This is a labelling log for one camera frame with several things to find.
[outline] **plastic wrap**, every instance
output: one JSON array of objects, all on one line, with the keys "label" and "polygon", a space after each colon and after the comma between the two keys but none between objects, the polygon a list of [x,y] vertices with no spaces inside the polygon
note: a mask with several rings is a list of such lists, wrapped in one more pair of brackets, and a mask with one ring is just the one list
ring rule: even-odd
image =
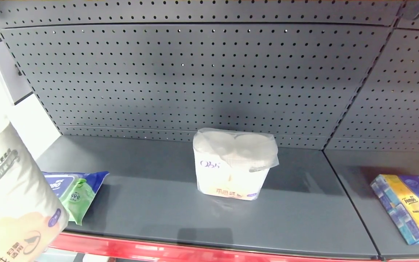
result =
[{"label": "plastic wrap", "polygon": [[204,194],[253,200],[270,168],[279,164],[271,134],[203,128],[193,137],[198,189]]}]

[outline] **brand logo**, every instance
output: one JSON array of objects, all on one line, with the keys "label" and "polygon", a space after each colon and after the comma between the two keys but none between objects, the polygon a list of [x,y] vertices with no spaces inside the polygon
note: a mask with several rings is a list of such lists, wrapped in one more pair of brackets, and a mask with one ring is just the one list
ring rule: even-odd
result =
[{"label": "brand logo", "polygon": [[10,148],[0,157],[0,179],[6,174],[14,162],[19,162],[20,156],[17,150],[11,150]]},{"label": "brand logo", "polygon": [[54,182],[53,184],[50,184],[49,186],[51,186],[51,189],[53,190],[58,190],[60,189],[60,186],[63,183],[63,181],[64,179],[56,180],[56,182]]},{"label": "brand logo", "polygon": [[211,161],[200,161],[200,166],[208,167],[208,168],[219,168],[221,163],[213,163]]}]

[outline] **red shelf edge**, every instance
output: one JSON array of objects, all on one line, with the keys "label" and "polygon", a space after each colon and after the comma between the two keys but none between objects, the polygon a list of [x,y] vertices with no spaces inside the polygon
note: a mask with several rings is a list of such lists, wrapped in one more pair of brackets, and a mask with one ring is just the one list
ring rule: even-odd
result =
[{"label": "red shelf edge", "polygon": [[85,254],[103,255],[123,259],[166,262],[356,262],[363,260],[330,259],[318,257],[293,257],[254,252],[243,252],[203,247],[178,246],[163,243],[93,237],[61,233],[50,245]]}]

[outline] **white packaging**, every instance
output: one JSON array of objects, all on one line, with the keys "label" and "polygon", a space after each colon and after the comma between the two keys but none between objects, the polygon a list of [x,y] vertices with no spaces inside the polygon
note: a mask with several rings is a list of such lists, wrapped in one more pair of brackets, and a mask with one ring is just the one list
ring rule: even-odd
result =
[{"label": "white packaging", "polygon": [[68,219],[17,131],[0,117],[0,262],[34,261]]},{"label": "white packaging", "polygon": [[199,191],[221,197],[255,200],[279,164],[270,134],[203,128],[193,137],[193,152]]}]

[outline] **gray metal shelf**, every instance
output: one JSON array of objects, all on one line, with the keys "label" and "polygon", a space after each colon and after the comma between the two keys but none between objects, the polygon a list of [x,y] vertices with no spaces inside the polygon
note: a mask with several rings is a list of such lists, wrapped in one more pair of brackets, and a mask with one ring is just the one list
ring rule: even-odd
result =
[{"label": "gray metal shelf", "polygon": [[369,184],[378,174],[419,174],[419,152],[326,150],[356,210],[386,259],[419,258],[419,245],[407,245]]},{"label": "gray metal shelf", "polygon": [[38,159],[44,171],[110,171],[83,226],[113,238],[227,249],[370,259],[377,255],[321,151],[279,148],[255,201],[196,189],[192,144],[61,136]]}]

